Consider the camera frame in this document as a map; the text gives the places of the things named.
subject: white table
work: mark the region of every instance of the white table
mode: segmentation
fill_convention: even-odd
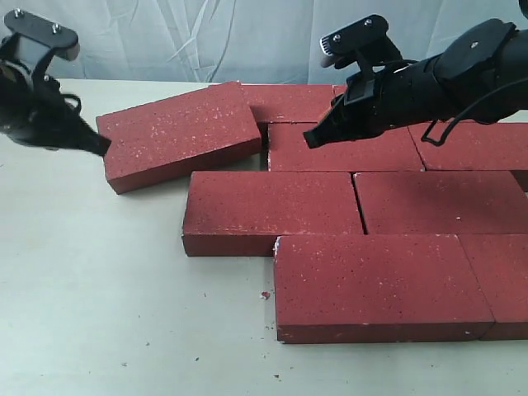
[[[63,81],[94,127],[199,87]],[[271,259],[184,254],[188,179],[117,196],[99,158],[6,138],[0,164],[2,396],[528,394],[528,342],[281,345]]]

